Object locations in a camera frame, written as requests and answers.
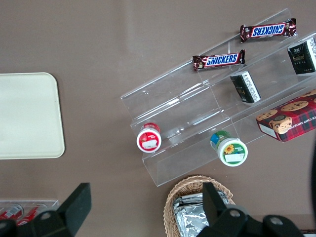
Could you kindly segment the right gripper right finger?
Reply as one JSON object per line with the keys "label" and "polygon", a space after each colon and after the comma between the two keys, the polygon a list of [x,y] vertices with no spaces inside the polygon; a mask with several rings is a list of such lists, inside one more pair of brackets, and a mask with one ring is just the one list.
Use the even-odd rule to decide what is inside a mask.
{"label": "right gripper right finger", "polygon": [[203,183],[203,209],[209,226],[199,233],[201,237],[238,237],[248,217],[241,210],[228,208],[212,183]]}

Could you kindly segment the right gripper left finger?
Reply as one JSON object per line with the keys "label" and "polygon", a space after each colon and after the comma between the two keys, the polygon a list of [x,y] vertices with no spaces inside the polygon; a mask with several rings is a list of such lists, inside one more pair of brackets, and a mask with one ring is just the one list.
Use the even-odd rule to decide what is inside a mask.
{"label": "right gripper left finger", "polygon": [[91,210],[90,183],[81,183],[57,210],[46,211],[32,221],[35,237],[74,237]]}

